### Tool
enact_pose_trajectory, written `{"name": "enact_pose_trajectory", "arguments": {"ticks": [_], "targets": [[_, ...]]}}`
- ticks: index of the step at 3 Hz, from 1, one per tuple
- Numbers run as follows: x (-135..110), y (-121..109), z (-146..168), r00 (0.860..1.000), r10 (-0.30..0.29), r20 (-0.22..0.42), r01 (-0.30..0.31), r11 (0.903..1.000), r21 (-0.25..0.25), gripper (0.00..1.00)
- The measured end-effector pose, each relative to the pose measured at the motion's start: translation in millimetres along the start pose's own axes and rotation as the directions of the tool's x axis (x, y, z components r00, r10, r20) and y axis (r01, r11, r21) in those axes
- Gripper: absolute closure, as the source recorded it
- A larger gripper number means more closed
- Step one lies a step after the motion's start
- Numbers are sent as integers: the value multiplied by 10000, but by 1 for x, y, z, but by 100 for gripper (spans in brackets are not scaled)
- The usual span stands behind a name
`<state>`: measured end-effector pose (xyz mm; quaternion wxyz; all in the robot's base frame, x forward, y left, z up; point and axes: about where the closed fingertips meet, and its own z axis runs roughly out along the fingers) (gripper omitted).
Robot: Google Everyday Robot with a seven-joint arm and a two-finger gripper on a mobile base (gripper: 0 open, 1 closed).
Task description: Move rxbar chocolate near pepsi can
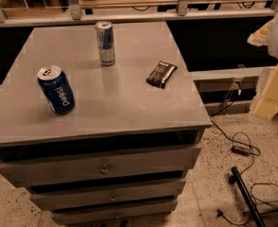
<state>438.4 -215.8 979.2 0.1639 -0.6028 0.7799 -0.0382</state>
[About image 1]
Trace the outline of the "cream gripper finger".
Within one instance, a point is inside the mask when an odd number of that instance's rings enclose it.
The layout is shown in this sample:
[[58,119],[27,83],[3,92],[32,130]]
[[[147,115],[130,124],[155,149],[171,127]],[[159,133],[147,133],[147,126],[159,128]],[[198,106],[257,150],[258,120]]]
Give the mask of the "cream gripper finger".
[[265,68],[257,81],[256,95],[252,100],[252,115],[271,120],[278,114],[278,64]]
[[268,45],[268,36],[271,24],[272,21],[269,21],[257,29],[249,36],[247,43],[254,46]]

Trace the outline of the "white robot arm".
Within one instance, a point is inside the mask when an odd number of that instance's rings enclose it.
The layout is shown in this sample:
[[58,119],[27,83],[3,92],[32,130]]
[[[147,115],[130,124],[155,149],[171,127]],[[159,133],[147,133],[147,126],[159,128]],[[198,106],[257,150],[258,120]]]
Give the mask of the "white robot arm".
[[[247,40],[255,46],[266,45],[268,53],[278,60],[278,12],[272,20],[261,26]],[[252,100],[251,114],[271,120],[278,113],[278,64],[265,68],[257,81],[256,95]]]

